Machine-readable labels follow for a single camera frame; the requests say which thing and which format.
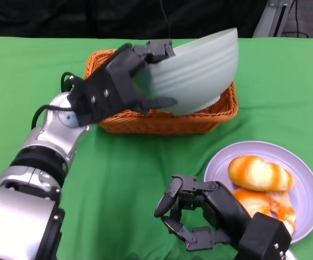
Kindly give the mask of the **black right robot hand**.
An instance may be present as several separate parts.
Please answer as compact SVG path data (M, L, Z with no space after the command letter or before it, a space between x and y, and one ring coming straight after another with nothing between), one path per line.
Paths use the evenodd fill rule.
M209 226L188 230L181 223L182 210L197 208L202 209ZM169 233L185 242L187 251L210 250L218 243L237 249L251 222L250 215L223 183L180 174L172 175L154 216L161 219Z

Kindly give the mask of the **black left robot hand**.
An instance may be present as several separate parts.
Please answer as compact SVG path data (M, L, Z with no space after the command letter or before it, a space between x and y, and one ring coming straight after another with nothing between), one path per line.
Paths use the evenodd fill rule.
M151 40L146 44L123 44L103 67L106 87L104 100L110 115L126 109L146 114L151 109L168 108L177 104L173 97L149 97L138 89L133 77L151 64L166 60L175 53L172 40Z

